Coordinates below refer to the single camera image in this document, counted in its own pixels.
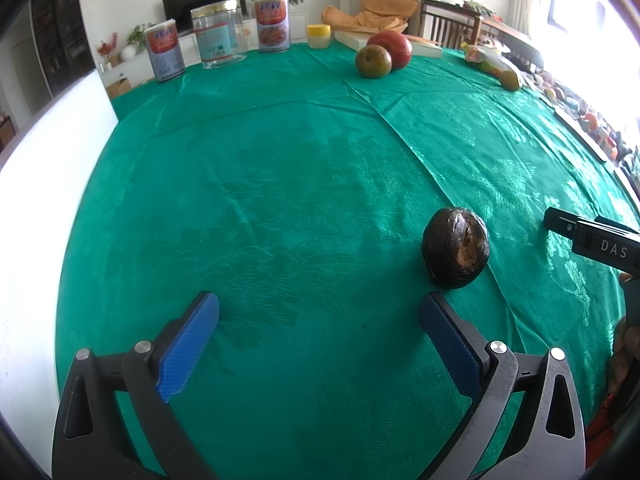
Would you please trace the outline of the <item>person's right hand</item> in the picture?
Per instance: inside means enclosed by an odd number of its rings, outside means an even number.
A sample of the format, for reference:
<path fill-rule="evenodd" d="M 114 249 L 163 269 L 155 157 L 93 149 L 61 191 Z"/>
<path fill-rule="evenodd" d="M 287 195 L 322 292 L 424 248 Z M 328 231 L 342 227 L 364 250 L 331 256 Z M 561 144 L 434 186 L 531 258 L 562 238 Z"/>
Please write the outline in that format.
<path fill-rule="evenodd" d="M 614 332 L 613 355 L 608 376 L 608 397 L 612 398 L 623 385 L 631 363 L 640 356 L 640 332 L 637 325 L 631 326 L 626 316 L 621 318 Z"/>

